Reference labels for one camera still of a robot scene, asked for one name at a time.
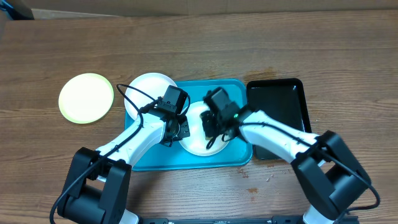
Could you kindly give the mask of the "white plate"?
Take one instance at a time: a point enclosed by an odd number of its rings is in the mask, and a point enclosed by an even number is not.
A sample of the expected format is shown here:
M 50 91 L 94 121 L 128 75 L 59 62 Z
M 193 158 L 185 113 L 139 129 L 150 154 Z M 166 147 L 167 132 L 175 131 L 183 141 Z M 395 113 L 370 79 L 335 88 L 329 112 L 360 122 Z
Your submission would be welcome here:
M 209 149 L 206 148 L 210 140 L 205 136 L 200 115 L 203 112 L 209 111 L 209 107 L 203 101 L 192 103 L 188 109 L 186 117 L 190 136 L 183 138 L 180 141 L 180 144 L 191 154 L 197 156 L 211 156 L 213 154 L 219 153 L 228 145 L 227 142 L 223 142 L 221 140 L 221 136 L 218 136 L 214 144 Z
M 169 85 L 177 86 L 177 84 L 171 78 L 161 73 L 145 73 L 135 78 L 129 84 L 129 86 L 143 91 L 155 100 L 160 96 L 164 96 Z M 139 109 L 152 102 L 149 97 L 131 88 L 126 89 L 125 95 Z

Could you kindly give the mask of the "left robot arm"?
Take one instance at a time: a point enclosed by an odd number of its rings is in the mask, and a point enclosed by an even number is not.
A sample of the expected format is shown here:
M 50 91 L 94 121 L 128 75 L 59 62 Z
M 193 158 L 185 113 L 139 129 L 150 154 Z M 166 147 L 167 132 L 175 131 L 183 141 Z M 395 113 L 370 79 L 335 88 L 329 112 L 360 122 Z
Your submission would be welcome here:
M 126 208 L 132 167 L 154 145 L 179 141 L 189 135 L 187 92 L 168 86 L 164 94 L 136 108 L 137 118 L 118 137 L 73 156 L 62 193 L 51 208 L 54 215 L 76 223 L 141 223 Z

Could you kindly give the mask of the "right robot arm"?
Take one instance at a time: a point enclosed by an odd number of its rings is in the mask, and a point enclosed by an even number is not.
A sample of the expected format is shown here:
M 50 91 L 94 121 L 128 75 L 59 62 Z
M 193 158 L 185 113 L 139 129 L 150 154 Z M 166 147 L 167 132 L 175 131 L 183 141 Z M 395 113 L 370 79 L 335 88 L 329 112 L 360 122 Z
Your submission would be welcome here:
M 304 223 L 336 223 L 367 189 L 371 179 L 340 135 L 306 133 L 280 123 L 261 110 L 239 107 L 224 88 L 203 99 L 212 119 L 208 137 L 240 138 L 288 162 L 310 203 Z

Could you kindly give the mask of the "green rimmed plate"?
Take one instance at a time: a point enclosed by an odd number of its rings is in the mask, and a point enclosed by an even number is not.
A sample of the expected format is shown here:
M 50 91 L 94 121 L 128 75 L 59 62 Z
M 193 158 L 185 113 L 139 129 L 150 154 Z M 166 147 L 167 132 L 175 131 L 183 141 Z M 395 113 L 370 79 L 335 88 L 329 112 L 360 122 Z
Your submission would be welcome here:
M 96 73 L 83 73 L 66 82 L 58 97 L 63 117 L 76 124 L 101 119 L 114 100 L 112 84 Z

